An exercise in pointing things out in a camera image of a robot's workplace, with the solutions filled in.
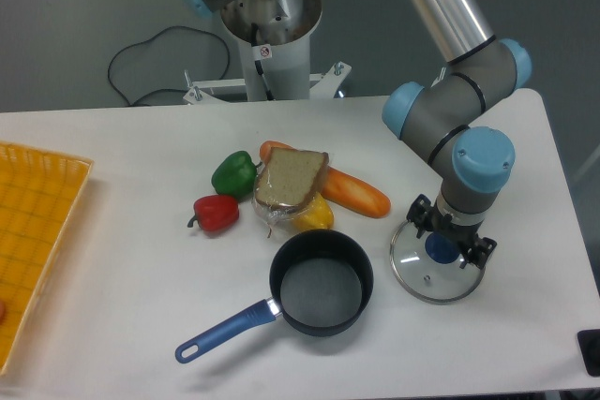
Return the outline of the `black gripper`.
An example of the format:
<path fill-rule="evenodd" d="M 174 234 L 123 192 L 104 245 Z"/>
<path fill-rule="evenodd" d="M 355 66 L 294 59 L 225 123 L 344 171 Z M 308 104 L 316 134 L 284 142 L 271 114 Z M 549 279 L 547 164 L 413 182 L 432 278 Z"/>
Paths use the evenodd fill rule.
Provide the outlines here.
<path fill-rule="evenodd" d="M 488 237 L 480 237 L 477 231 L 483 223 L 483 214 L 470 215 L 440 205 L 432 206 L 430 199 L 420 194 L 411 204 L 406 215 L 416 228 L 416 236 L 426 231 L 438 234 L 459 247 L 465 264 L 484 269 L 497 246 Z"/>

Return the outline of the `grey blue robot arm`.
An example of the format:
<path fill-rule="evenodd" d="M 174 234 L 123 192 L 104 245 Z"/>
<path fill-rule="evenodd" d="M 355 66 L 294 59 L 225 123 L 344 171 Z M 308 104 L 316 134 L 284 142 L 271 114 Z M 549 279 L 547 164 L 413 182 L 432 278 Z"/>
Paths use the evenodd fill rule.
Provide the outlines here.
<path fill-rule="evenodd" d="M 239 39 L 249 100 L 300 99 L 315 91 L 306 57 L 285 65 L 263 48 L 289 49 L 307 37 L 321 18 L 320 0 L 188 1 L 202 16 L 218 13 Z M 473 0 L 412 2 L 448 73 L 430 87 L 399 86 L 382 110 L 394 135 L 442 177 L 438 198 L 418 198 L 408 218 L 484 268 L 496 244 L 478 229 L 510 176 L 515 150 L 503 133 L 475 128 L 473 120 L 530 78 L 531 58 L 514 40 L 497 39 Z"/>

